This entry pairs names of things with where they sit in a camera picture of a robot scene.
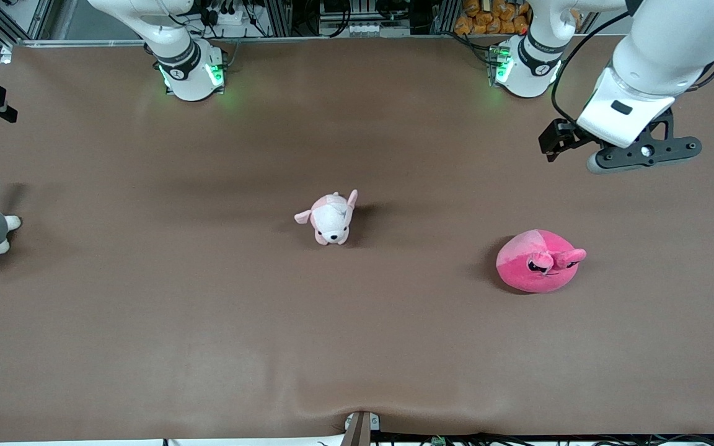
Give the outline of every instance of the pink round plush toy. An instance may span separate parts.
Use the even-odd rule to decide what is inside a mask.
[[[566,285],[578,272],[586,251],[543,229],[519,234],[498,252],[503,282],[529,293],[548,293]]]

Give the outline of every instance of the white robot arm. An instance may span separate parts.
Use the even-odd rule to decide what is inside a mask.
[[[207,98],[224,85],[222,50],[171,18],[189,11],[193,0],[88,0],[145,40],[159,62],[164,84],[184,101]]]
[[[660,160],[689,159],[688,154],[680,158],[677,147],[664,147],[663,150],[672,153],[653,155],[653,145],[640,144],[638,140],[652,125],[672,124],[669,107],[714,62],[714,0],[530,0],[530,3],[534,18],[528,34],[502,43],[510,47],[511,62],[497,79],[510,92],[526,98],[543,94],[558,75],[563,50],[575,33],[569,9],[613,11],[625,4],[632,7],[632,31],[613,51],[583,112],[572,122],[577,129],[566,135],[562,128],[566,125],[558,122],[563,120],[556,120],[539,138],[548,160],[555,160],[560,152],[547,152],[552,148],[546,149],[548,144],[558,138],[562,143],[580,139],[575,137],[579,133],[590,134],[600,139],[603,147],[610,147],[600,152],[607,160],[597,156],[589,159],[589,170],[594,173],[629,170],[632,167],[626,164],[631,163],[646,166]],[[680,142],[697,148],[694,153],[700,150],[695,138],[683,138]],[[641,156],[631,149],[624,151],[625,156],[633,158],[631,161],[625,163],[618,158],[611,161],[609,150],[624,149],[634,143],[641,145],[635,147],[640,149]]]

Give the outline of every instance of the table surface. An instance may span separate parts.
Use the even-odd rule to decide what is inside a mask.
[[[561,88],[577,113],[617,40]],[[141,48],[17,48],[0,84],[0,441],[389,432],[714,432],[714,82],[696,160],[548,164],[549,98],[450,40],[244,45],[227,91],[162,93]],[[294,214],[359,189],[348,245]],[[510,236],[588,251],[549,295]]]

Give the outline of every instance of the black eye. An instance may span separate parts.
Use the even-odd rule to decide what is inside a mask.
[[[546,272],[547,268],[541,268],[541,266],[536,266],[533,261],[527,263],[527,268],[531,271]]]

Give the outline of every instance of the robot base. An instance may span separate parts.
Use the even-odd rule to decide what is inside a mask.
[[[521,98],[535,98],[541,96],[558,74],[560,63],[552,69],[552,76],[533,76],[530,68],[519,61],[519,42],[524,36],[513,36],[506,42],[498,43],[498,46],[508,47],[508,58],[504,63],[504,69],[498,68],[495,77],[495,84],[503,85],[509,93]]]
[[[200,46],[200,62],[186,79],[176,80],[162,72],[167,94],[189,102],[201,101],[213,93],[221,94],[226,78],[226,56],[221,48],[202,39],[195,39],[195,42]]]

